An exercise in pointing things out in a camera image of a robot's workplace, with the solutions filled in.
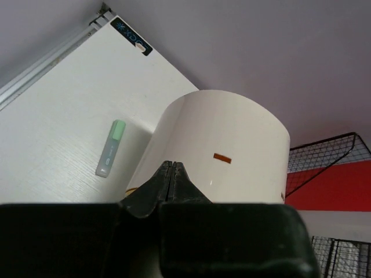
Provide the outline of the round white drawer cabinet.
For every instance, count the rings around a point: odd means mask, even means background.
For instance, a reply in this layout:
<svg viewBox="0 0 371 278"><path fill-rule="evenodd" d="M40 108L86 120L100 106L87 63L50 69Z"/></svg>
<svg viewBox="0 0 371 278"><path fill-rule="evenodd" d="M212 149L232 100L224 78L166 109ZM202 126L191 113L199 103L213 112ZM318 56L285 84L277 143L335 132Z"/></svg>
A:
<svg viewBox="0 0 371 278"><path fill-rule="evenodd" d="M258 103L222 90L188 93L164 110L128 188L166 160L218 203L283 203L290 135Z"/></svg>

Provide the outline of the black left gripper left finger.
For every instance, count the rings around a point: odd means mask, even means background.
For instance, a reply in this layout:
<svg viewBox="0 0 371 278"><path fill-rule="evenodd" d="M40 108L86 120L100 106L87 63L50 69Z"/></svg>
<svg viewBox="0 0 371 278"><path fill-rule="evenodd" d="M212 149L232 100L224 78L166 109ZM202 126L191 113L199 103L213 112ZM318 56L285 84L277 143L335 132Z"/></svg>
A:
<svg viewBox="0 0 371 278"><path fill-rule="evenodd" d="M1 206L2 277L123 277L144 247L158 243L158 206L174 164L163 162L115 203Z"/></svg>

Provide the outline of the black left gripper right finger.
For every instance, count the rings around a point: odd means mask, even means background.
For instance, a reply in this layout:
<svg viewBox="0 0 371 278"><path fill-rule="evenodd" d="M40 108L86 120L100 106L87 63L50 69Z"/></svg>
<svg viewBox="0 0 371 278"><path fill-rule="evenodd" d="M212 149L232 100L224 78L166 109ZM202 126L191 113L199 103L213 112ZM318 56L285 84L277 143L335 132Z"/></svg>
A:
<svg viewBox="0 0 371 278"><path fill-rule="evenodd" d="M160 196L163 277L319 277L307 228L285 204L212 203L182 163L165 161Z"/></svg>

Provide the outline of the red folder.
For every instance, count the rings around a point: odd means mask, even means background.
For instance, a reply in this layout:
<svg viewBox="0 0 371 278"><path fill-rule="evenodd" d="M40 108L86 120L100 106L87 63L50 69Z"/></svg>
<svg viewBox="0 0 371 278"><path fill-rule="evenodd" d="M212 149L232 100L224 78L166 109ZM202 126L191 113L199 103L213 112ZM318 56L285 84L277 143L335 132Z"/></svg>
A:
<svg viewBox="0 0 371 278"><path fill-rule="evenodd" d="M338 164L288 196L297 210L370 211L370 161Z"/></svg>

